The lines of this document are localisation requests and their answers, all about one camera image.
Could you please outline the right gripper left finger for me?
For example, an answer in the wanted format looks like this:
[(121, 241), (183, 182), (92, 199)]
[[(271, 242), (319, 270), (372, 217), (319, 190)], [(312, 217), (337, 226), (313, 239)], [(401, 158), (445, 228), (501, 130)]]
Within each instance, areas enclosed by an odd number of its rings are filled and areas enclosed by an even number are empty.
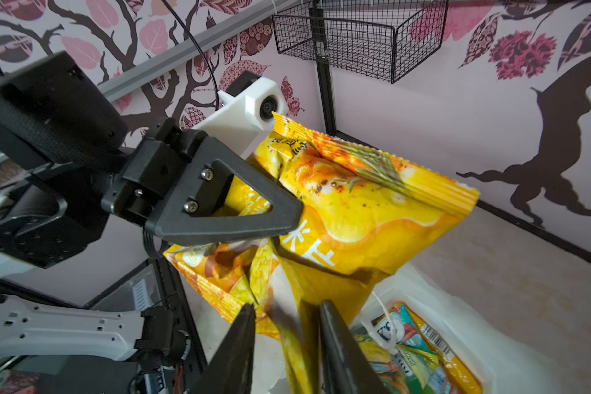
[(190, 393), (251, 393), (255, 320), (254, 306), (245, 304)]

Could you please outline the white paper bag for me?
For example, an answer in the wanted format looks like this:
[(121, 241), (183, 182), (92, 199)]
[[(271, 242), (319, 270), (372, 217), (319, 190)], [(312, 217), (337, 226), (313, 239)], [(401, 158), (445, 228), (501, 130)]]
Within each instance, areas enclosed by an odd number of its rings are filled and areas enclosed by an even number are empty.
[(555, 362), (499, 332), (464, 301), (428, 284), (409, 265), (393, 277), (343, 276), (271, 257), (234, 269), (224, 287), (205, 277), (200, 266), (177, 260), (173, 265), (228, 323), (244, 305), (254, 306), (258, 332), (282, 343), (287, 380), (295, 393), (319, 393), (328, 382), (322, 375), (318, 307), (331, 300), (345, 323), (352, 324), (362, 311), (370, 317), (382, 313), (370, 299), (373, 290), (382, 292), (386, 306), (393, 296), (408, 302), (410, 310), (451, 346), (485, 392), (561, 392)]

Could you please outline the yellow chip bag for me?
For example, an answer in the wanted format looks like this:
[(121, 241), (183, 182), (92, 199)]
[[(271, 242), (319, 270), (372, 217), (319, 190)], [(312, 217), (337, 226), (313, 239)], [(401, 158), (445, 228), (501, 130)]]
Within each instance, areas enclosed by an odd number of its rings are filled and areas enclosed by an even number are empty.
[(249, 163), (302, 203), (295, 229), (175, 245), (165, 256), (224, 320), (254, 305), (257, 331), (282, 344), (292, 392), (315, 393), (317, 307), (330, 300), (351, 323), (373, 287), (461, 223), (480, 193), (393, 154), (274, 119)]

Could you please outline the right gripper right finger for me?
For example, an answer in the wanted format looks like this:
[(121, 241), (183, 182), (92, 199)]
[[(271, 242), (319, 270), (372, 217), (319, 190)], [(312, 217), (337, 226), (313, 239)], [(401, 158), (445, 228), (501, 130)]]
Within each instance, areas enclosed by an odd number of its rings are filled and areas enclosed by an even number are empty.
[(319, 329), (326, 393), (388, 393), (331, 300), (319, 307)]

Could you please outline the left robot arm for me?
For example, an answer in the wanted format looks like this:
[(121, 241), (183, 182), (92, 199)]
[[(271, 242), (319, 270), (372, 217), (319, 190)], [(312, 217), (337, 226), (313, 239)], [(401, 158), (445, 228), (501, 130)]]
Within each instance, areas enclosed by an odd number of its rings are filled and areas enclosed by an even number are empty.
[[(243, 159), (286, 113), (278, 84), (243, 72), (224, 106), (190, 130), (159, 118), (131, 152), (119, 112), (67, 53), (0, 79), (0, 150), (27, 170), (0, 193), (0, 278), (58, 264), (103, 235), (110, 215), (179, 246), (282, 236), (298, 227), (303, 204)], [(271, 207), (251, 216), (213, 216), (234, 180)], [(254, 359), (251, 301), (201, 366), (191, 393), (250, 393)], [(196, 334), (176, 327), (167, 306), (97, 312), (0, 294), (0, 357), (83, 355), (135, 361), (128, 384), (182, 366)]]

